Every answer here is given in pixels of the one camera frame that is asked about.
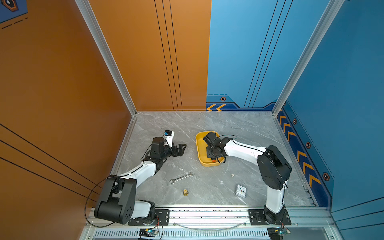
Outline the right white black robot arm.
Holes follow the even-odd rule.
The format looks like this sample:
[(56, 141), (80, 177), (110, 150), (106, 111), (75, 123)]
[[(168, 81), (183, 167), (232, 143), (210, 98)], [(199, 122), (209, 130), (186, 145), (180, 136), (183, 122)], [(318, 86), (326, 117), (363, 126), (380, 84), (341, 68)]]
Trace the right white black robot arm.
[(267, 185), (267, 199), (263, 217), (269, 225), (283, 222), (286, 213), (285, 189), (292, 167), (276, 146), (255, 147), (237, 142), (233, 138), (220, 138), (216, 132), (202, 132), (196, 135), (199, 161), (205, 167), (224, 164), (227, 157), (236, 157), (259, 167)]

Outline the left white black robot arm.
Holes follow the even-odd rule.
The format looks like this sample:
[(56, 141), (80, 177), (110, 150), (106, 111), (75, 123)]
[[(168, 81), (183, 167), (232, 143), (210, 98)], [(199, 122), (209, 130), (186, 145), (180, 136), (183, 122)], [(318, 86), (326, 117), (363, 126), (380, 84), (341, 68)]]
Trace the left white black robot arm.
[(137, 200), (137, 188), (157, 174), (168, 158), (183, 156), (186, 147), (186, 144), (176, 146), (164, 137), (153, 138), (137, 167), (121, 175), (110, 175), (104, 180), (94, 210), (95, 218), (122, 225), (131, 219), (151, 224), (155, 220), (155, 204)]

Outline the yellow plastic bin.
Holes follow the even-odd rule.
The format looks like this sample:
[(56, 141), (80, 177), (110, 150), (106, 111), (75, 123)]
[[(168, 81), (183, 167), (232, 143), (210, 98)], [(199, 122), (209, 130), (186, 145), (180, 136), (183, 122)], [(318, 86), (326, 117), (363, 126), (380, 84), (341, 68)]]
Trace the yellow plastic bin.
[(219, 157), (216, 159), (215, 157), (210, 158), (208, 156), (208, 150), (210, 149), (209, 145), (203, 140), (203, 138), (209, 133), (210, 131), (205, 132), (199, 132), (196, 135), (196, 145), (197, 145), (197, 152), (198, 157), (201, 165), (203, 167), (215, 167), (219, 166), (220, 164), (224, 163), (226, 161), (225, 157)]

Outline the silver open-end wrench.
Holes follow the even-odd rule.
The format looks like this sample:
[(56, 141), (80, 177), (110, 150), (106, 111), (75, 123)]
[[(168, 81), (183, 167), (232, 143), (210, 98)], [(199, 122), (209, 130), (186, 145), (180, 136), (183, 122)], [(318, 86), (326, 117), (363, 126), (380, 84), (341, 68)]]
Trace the silver open-end wrench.
[(189, 177), (193, 177), (194, 175), (195, 174), (193, 172), (190, 172), (189, 174), (184, 175), (182, 177), (179, 177), (179, 178), (176, 178), (176, 179), (171, 179), (170, 180), (170, 184), (173, 185), (173, 184), (175, 184), (178, 181), (184, 180), (184, 179), (189, 178)]

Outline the small white square clock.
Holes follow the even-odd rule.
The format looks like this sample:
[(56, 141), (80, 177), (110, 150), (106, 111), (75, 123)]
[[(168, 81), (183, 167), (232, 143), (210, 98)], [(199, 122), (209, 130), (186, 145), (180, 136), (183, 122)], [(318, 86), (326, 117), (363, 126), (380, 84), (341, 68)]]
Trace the small white square clock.
[(235, 195), (240, 198), (245, 198), (247, 196), (247, 188), (241, 185), (237, 185), (235, 189)]

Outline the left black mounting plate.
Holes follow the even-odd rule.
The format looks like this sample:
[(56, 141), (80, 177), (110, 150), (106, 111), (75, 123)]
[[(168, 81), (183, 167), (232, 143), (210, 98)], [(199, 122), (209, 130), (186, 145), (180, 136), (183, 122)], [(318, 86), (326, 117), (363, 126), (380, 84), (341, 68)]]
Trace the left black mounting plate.
[(170, 210), (169, 209), (155, 209), (154, 219), (144, 219), (144, 218), (135, 218), (130, 219), (128, 222), (129, 226), (156, 226), (158, 221), (160, 221), (161, 226), (168, 226), (170, 220)]

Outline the black mounting plate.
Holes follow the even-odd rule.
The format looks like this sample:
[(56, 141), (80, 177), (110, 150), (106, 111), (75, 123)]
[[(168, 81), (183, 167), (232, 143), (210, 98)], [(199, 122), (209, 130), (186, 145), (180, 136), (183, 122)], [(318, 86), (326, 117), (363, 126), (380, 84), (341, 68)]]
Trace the black mounting plate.
[(282, 210), (277, 214), (268, 209), (250, 209), (248, 210), (248, 214), (252, 226), (277, 226), (281, 224), (284, 226), (290, 226), (292, 224), (286, 208), (282, 208)]
[(130, 219), (128, 222), (129, 226), (156, 226), (158, 221), (160, 221), (161, 226), (168, 226), (170, 220), (170, 210), (169, 209), (155, 209), (154, 219), (144, 219), (144, 218), (135, 218)]

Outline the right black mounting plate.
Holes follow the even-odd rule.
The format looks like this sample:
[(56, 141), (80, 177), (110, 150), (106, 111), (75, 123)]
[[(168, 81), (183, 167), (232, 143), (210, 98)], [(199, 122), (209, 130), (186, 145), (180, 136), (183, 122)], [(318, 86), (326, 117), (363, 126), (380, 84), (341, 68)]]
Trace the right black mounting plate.
[(290, 226), (292, 224), (286, 208), (282, 208), (282, 210), (277, 214), (268, 209), (250, 209), (248, 210), (248, 214), (252, 226), (277, 226), (281, 224), (284, 226)]

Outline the left circuit board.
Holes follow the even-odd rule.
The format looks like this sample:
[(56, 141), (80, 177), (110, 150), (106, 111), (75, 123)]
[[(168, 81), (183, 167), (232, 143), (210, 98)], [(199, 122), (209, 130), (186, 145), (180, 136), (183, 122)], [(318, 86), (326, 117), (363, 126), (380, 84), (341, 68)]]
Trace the left circuit board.
[(154, 240), (159, 234), (157, 229), (140, 229), (138, 238), (139, 240)]

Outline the circuit board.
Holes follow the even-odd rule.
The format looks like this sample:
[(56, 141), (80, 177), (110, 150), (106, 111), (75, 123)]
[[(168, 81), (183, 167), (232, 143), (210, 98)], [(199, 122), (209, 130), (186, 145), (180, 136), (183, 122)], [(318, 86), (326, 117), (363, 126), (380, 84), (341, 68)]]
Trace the circuit board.
[(290, 234), (289, 231), (281, 228), (268, 228), (267, 230), (270, 240), (283, 240), (286, 234)]
[(157, 229), (140, 229), (138, 238), (139, 240), (154, 240), (159, 234)]

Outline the right circuit board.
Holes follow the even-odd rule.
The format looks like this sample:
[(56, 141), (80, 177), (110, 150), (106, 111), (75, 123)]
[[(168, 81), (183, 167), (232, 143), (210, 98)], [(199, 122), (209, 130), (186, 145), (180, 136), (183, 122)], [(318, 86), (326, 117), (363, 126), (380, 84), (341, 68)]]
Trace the right circuit board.
[(283, 240), (286, 234), (290, 234), (289, 231), (281, 228), (268, 228), (267, 230), (270, 240)]

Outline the aluminium front rail frame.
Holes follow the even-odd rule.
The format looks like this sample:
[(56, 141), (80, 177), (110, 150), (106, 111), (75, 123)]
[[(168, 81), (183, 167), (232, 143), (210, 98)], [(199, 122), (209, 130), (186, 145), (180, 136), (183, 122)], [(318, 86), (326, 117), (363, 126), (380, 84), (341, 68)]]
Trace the aluminium front rail frame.
[(247, 206), (163, 206), (169, 209), (168, 226), (109, 224), (89, 216), (82, 240), (138, 240), (140, 229), (157, 229), (155, 240), (270, 240), (268, 228), (286, 229), (284, 240), (342, 240), (331, 214), (325, 208), (287, 207), (292, 224), (252, 226)]

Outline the left aluminium corner post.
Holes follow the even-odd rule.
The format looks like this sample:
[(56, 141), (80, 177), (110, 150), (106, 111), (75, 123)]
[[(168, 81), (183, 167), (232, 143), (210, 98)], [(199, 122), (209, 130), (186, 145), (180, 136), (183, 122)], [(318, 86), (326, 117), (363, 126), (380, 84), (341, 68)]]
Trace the left aluminium corner post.
[(92, 9), (92, 6), (89, 1), (86, 0), (75, 0), (75, 3), (80, 10), (83, 19), (86, 22), (86, 25), (101, 53), (106, 66), (108, 67), (111, 76), (130, 112), (133, 117), (137, 115), (137, 109), (133, 103), (131, 95), (128, 91), (126, 83), (121, 75), (121, 72), (118, 68), (118, 65), (113, 57), (113, 54), (110, 50), (110, 47), (107, 43), (107, 40), (103, 34), (103, 31), (99, 25), (99, 22), (96, 18), (96, 15)]

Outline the aluminium corner post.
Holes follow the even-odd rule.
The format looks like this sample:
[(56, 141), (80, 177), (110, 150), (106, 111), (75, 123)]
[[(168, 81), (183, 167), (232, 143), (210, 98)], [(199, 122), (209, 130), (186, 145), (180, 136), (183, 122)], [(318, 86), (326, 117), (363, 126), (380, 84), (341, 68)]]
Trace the aluminium corner post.
[(307, 42), (297, 64), (295, 65), (272, 110), (272, 115), (274, 117), (276, 117), (280, 110), (282, 110), (284, 103), (287, 101), (289, 95), (300, 79), (302, 73), (310, 62), (312, 56), (317, 50), (319, 44), (327, 33), (329, 27), (331, 26), (344, 2), (344, 0), (331, 0), (327, 4), (327, 7), (325, 8), (319, 22), (317, 23), (309, 41)]
[(96, 15), (92, 9), (92, 6), (89, 1), (86, 0), (75, 0), (75, 3), (80, 10), (83, 19), (86, 22), (86, 25), (101, 53), (106, 66), (108, 67), (111, 76), (130, 112), (133, 117), (137, 115), (137, 109), (133, 103), (131, 95), (128, 91), (126, 83), (121, 75), (121, 72), (118, 68), (118, 65), (113, 57), (113, 54), (110, 50), (110, 47), (107, 43), (107, 40), (103, 34), (103, 31), (99, 25), (99, 22), (96, 18)]

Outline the right aluminium corner post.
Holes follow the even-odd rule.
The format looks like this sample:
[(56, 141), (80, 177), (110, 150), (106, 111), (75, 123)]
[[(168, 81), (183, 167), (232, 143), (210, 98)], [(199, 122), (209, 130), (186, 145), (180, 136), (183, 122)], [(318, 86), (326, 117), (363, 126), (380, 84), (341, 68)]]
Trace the right aluminium corner post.
[(284, 103), (287, 101), (289, 95), (300, 79), (302, 73), (310, 62), (312, 56), (317, 50), (319, 44), (327, 33), (329, 27), (331, 26), (344, 2), (344, 0), (331, 0), (327, 4), (327, 7), (325, 8), (319, 22), (317, 23), (309, 41), (307, 42), (297, 64), (295, 65), (272, 110), (272, 115), (274, 117), (276, 117), (280, 110), (282, 110)]

